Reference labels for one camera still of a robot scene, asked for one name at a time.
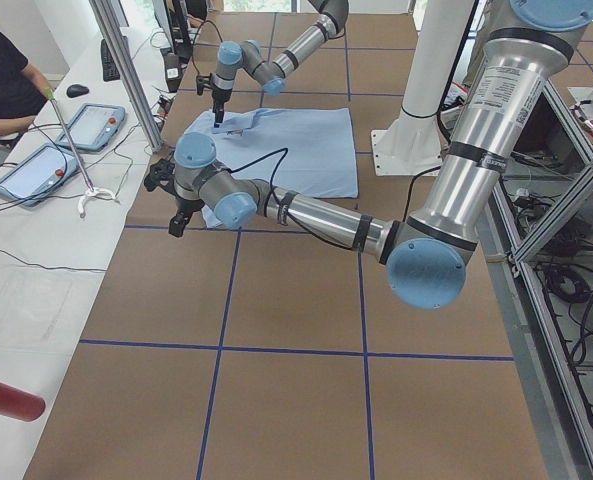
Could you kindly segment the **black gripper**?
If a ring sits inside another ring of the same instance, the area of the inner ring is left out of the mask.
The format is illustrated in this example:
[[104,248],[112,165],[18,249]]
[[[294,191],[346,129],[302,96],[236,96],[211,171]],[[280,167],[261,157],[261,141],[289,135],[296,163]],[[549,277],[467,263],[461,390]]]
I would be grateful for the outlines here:
[[202,200],[192,191],[184,190],[175,192],[175,200],[177,212],[169,222],[168,233],[172,236],[182,236],[193,214],[202,209]]
[[214,128],[220,128],[223,121],[224,121],[224,112],[225,112],[225,105],[231,99],[232,90],[231,89],[222,89],[220,87],[214,86],[212,88],[212,99],[213,99],[213,108],[212,111],[214,113]]

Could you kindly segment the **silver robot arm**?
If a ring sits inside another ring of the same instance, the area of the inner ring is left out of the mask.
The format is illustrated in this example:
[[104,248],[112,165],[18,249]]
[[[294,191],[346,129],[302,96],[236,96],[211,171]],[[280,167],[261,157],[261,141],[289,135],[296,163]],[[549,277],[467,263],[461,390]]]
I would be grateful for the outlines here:
[[286,79],[305,60],[344,31],[349,15],[347,1],[310,1],[310,4],[319,14],[317,20],[271,61],[262,56],[254,41],[224,41],[220,44],[215,71],[208,76],[204,86],[197,87],[199,94],[204,88],[212,92],[216,128],[224,121],[225,105],[231,98],[239,70],[244,70],[255,80],[264,93],[276,96],[284,90]]
[[500,182],[551,76],[563,71],[587,26],[593,1],[496,1],[491,28],[446,147],[427,140],[438,125],[447,63],[456,56],[452,34],[422,35],[400,115],[378,131],[383,172],[404,173],[433,159],[434,182],[424,203],[398,219],[371,215],[393,203],[387,192],[361,193],[339,162],[346,148],[335,111],[256,109],[226,113],[234,79],[245,71],[266,93],[346,24],[343,1],[319,1],[317,22],[272,62],[252,41],[225,42],[216,70],[200,81],[213,108],[179,138],[169,185],[177,203],[170,231],[181,235],[192,215],[237,230],[254,216],[294,225],[337,248],[375,257],[393,293],[421,309],[452,303],[460,294],[478,236],[476,226]]

